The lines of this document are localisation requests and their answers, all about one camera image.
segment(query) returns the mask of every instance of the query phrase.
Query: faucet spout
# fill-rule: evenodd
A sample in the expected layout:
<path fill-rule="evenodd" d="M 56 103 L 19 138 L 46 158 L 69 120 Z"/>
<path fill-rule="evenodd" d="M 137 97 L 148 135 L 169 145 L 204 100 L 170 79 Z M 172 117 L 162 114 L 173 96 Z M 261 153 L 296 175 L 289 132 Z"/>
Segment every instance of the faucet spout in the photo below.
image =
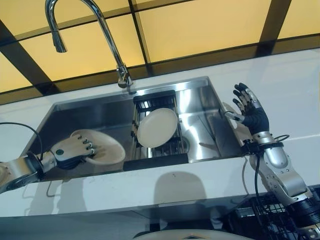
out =
<path fill-rule="evenodd" d="M 116 72 L 118 74 L 119 87 L 126 88 L 131 86 L 133 84 L 133 81 L 129 75 L 126 65 L 124 64 L 124 62 L 120 57 L 119 51 L 111 35 L 111 32 L 108 28 L 108 25 L 106 23 L 106 20 L 104 18 L 102 11 L 93 0 L 81 0 L 81 1 L 85 3 L 92 10 L 92 12 L 94 13 L 94 15 L 96 16 L 99 22 L 103 35 L 116 61 L 116 65 L 117 65 Z M 59 53 L 65 53 L 67 51 L 67 48 L 60 35 L 57 21 L 55 18 L 55 5 L 57 2 L 58 0 L 45 0 L 45 15 L 52 33 L 53 45 L 55 46 L 56 51 Z"/>

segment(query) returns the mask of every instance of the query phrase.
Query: white countertop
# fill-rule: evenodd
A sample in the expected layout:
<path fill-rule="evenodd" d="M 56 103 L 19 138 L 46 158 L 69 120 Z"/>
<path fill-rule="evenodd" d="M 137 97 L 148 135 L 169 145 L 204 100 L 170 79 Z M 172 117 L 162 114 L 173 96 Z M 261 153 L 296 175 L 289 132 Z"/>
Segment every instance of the white countertop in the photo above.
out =
<path fill-rule="evenodd" d="M 143 88 L 208 76 L 221 102 L 233 108 L 234 84 L 248 85 L 268 114 L 271 132 L 275 136 L 290 134 L 284 149 L 296 171 L 307 185 L 317 185 L 320 183 L 319 72 L 320 51 L 315 49 L 146 78 L 135 85 Z M 56 102 L 119 91 L 113 84 L 2 105 L 0 122 L 20 122 L 36 129 Z M 32 132 L 2 125 L 0 136 L 0 161 L 7 162 L 20 156 Z M 46 192 L 50 182 L 32 183 L 0 195 L 0 205 L 5 206 L 0 208 L 0 217 L 133 210 L 252 194 L 254 170 L 245 163 L 245 158 L 230 158 L 53 181 L 49 197 Z M 259 189 L 265 191 L 261 181 Z"/>

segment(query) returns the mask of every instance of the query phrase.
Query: sink basin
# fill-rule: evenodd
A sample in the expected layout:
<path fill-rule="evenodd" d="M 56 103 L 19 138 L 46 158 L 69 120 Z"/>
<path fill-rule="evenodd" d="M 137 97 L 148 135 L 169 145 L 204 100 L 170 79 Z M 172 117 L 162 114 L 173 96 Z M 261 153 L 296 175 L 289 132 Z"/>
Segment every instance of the sink basin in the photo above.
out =
<path fill-rule="evenodd" d="M 170 90 L 175 90 L 176 93 L 177 112 L 186 154 L 133 159 L 133 98 Z M 135 94 L 118 92 L 58 102 L 49 110 L 37 131 L 42 138 L 44 150 L 48 151 L 55 143 L 68 138 L 78 129 L 93 129 L 115 138 L 125 149 L 124 162 L 107 166 L 85 162 L 72 170 L 54 168 L 47 172 L 44 181 L 191 164 L 241 155 L 240 144 L 230 122 L 223 114 L 221 102 L 208 77 L 160 84 L 148 89 L 139 89 Z M 29 141 L 22 154 L 27 151 L 35 154 L 40 152 L 35 138 Z"/>

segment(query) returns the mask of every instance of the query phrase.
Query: black wire rack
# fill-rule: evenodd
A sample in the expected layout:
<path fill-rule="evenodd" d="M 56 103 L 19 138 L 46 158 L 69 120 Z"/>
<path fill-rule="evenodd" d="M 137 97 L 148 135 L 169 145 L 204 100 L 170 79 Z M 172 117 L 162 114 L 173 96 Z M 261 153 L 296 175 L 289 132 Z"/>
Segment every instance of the black wire rack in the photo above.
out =
<path fill-rule="evenodd" d="M 187 152 L 188 141 L 182 137 L 180 121 L 172 138 L 165 144 L 155 148 L 143 147 L 137 138 L 137 131 L 140 122 L 152 111 L 160 108 L 168 108 L 173 110 L 178 119 L 178 108 L 176 92 L 174 90 L 163 91 L 135 96 L 133 98 L 134 110 L 132 119 L 132 159 L 139 160 L 145 158 L 165 157 Z"/>
<path fill-rule="evenodd" d="M 226 229 L 256 240 L 299 240 L 295 225 L 272 193 L 250 198 L 225 218 Z"/>

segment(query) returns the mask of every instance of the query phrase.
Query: robotic arm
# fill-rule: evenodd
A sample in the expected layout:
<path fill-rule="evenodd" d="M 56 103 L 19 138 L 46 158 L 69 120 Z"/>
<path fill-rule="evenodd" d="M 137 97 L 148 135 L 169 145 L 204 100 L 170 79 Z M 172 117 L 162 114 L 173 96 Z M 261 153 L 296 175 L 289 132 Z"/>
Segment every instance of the robotic arm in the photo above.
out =
<path fill-rule="evenodd" d="M 82 157 L 95 154 L 93 144 L 84 136 L 76 134 L 55 144 L 50 151 L 38 156 L 28 152 L 26 156 L 9 162 L 0 162 L 0 194 L 9 190 L 39 182 L 50 169 L 73 169 Z"/>
<path fill-rule="evenodd" d="M 232 111 L 225 116 L 248 127 L 252 140 L 244 141 L 242 149 L 255 154 L 256 170 L 268 188 L 285 207 L 297 231 L 304 239 L 320 239 L 320 204 L 304 180 L 292 166 L 282 142 L 269 132 L 269 120 L 254 93 L 243 83 L 235 85 L 233 93 L 239 98 L 232 101 L 241 115 Z"/>

